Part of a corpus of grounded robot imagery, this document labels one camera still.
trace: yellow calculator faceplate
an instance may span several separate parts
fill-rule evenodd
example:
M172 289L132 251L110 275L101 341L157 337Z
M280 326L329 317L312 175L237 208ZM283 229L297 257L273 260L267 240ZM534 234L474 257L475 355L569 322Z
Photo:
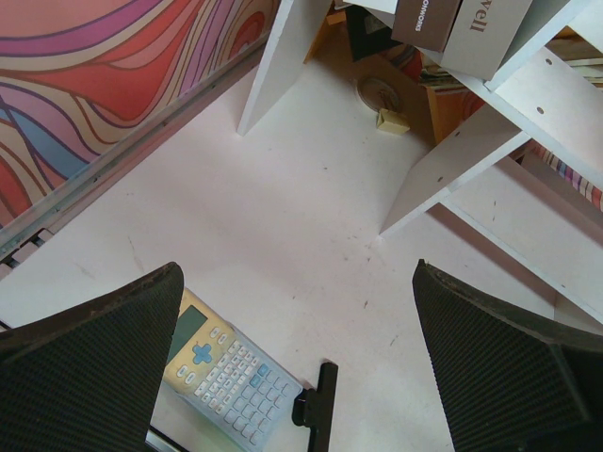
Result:
M193 393L235 336L219 315L185 288L163 380L177 393Z

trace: desk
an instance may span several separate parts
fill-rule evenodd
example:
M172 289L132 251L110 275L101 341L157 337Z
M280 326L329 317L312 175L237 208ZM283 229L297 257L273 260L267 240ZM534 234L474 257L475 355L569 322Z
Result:
M1 281L0 318L35 321L173 260L193 292L301 381L316 384L324 358L339 364L333 451L451 451L413 300L418 259L548 317L553 292L445 209L382 241L399 180L424 145L377 131L371 114L342 134L336 113L361 118L364 106L318 61L240 137L252 81L250 73ZM308 92L326 101L319 114ZM312 133L326 121L334 126ZM153 424L199 450L199 420L165 389ZM268 452L306 450L307 429L286 424Z

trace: ribbed black surface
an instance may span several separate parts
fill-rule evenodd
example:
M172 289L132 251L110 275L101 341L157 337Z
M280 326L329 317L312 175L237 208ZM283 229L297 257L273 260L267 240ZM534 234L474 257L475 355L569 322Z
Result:
M0 450L142 450L183 287L164 266L0 335Z
M586 422L571 371L555 346L487 314L460 296L457 284L422 264L413 279L455 450L522 444ZM471 290L481 294L464 284L465 293Z

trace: scratch mark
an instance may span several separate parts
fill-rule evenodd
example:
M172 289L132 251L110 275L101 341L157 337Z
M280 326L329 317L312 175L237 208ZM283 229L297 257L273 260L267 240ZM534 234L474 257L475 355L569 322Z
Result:
M83 268L82 266L80 266L77 262L74 262L74 264L75 264L75 266L77 266L79 268L79 271L81 271L83 275L88 276L92 280L96 280L96 278L94 278L94 275L92 273L90 273L85 268Z
M130 247L132 247L132 257L134 258L134 263L139 268L140 272L144 274L144 266L142 265L142 261L136 254L136 248L134 248L134 244L132 243L132 239L128 235L128 242L130 242Z

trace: blue directional pad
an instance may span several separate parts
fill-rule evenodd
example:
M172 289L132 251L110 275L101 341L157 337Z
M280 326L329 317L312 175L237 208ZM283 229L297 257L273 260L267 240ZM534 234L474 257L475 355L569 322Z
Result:
M211 355L209 354L211 346L209 344L205 344L203 347L194 346L192 351L195 354L192 359L195 364L211 363Z

